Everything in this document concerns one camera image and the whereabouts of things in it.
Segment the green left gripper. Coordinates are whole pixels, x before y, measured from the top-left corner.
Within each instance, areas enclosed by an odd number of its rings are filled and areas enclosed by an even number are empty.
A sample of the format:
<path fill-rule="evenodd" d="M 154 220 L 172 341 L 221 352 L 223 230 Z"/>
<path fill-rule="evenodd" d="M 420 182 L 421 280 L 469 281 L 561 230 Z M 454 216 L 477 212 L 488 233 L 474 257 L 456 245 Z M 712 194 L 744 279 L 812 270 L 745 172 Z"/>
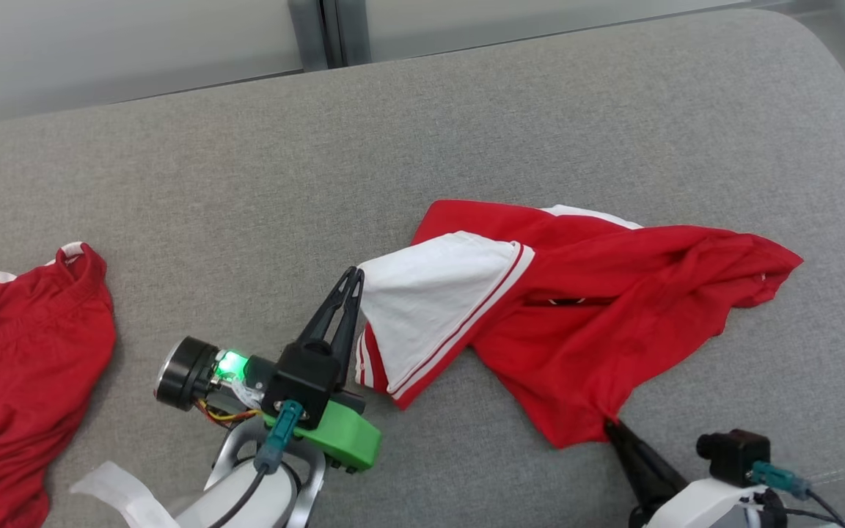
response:
<path fill-rule="evenodd" d="M 333 285 L 298 337 L 299 344 L 324 341 L 338 310 L 341 318 L 331 340 L 332 357 L 348 371 L 365 272 L 349 267 Z M 286 448 L 306 440 L 350 472 L 369 470 L 376 463 L 382 433 L 348 406 L 331 399 L 326 389 L 271 389 L 263 395 L 263 472 L 277 472 Z"/>

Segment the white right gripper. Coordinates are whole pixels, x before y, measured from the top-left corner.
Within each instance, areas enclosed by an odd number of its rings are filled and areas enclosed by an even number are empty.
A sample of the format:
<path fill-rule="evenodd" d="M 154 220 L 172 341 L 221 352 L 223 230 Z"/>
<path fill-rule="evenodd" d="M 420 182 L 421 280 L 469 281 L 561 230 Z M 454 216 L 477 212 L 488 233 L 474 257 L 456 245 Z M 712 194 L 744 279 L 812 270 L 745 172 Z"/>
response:
<path fill-rule="evenodd" d="M 759 485 L 741 488 L 714 478 L 689 484 L 627 425 L 608 419 L 604 431 L 638 507 L 657 508 L 651 515 L 631 515 L 629 527 L 711 527 L 731 508 L 748 507 L 748 502 L 761 492 Z"/>

